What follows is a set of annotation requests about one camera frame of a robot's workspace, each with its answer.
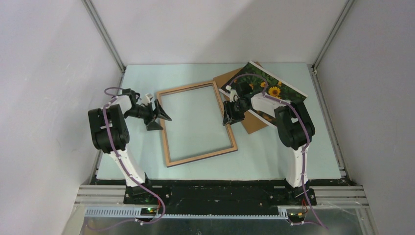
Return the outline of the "sunflower photo print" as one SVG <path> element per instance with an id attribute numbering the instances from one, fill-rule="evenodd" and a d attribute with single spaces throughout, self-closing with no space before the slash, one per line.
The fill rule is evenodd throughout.
<path id="1" fill-rule="evenodd" d="M 229 92 L 226 90 L 226 86 L 230 85 L 235 89 L 236 84 L 243 81 L 249 83 L 252 87 L 253 95 L 259 94 L 259 96 L 262 96 L 262 93 L 264 92 L 271 97 L 288 101 L 304 101 L 307 98 L 307 94 L 301 92 L 285 81 L 280 80 L 277 76 L 272 75 L 259 64 L 252 61 L 242 67 L 240 72 L 219 88 L 219 91 L 223 93 L 228 98 L 227 101 L 229 101 Z M 277 126 L 277 119 L 272 115 L 266 114 L 255 108 L 250 108 L 247 112 L 255 115 L 267 125 Z"/>

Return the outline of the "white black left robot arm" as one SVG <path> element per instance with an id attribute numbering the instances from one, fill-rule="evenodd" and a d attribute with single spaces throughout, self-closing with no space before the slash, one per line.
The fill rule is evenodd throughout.
<path id="1" fill-rule="evenodd" d="M 139 93 L 132 89 L 120 90 L 121 94 L 113 95 L 103 107 L 89 110 L 88 119 L 93 145 L 113 159 L 126 185 L 133 188 L 145 184 L 147 176 L 128 150 L 130 135 L 126 118 L 142 119 L 147 131 L 163 130 L 157 119 L 172 119 L 151 94 L 146 94 L 139 103 Z"/>

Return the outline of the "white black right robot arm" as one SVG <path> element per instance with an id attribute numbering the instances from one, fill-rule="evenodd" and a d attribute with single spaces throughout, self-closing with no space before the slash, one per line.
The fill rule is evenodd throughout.
<path id="1" fill-rule="evenodd" d="M 307 152 L 315 134 L 315 127 L 302 101 L 289 101 L 265 93 L 256 93 L 246 82 L 235 88 L 225 87 L 229 100 L 223 102 L 223 125 L 232 125 L 245 119 L 248 110 L 261 111 L 276 119 L 280 142 L 289 148 L 291 163 L 286 176 L 291 186 L 285 190 L 285 200 L 292 205 L 304 199 L 300 188 L 308 181 L 306 173 Z"/>

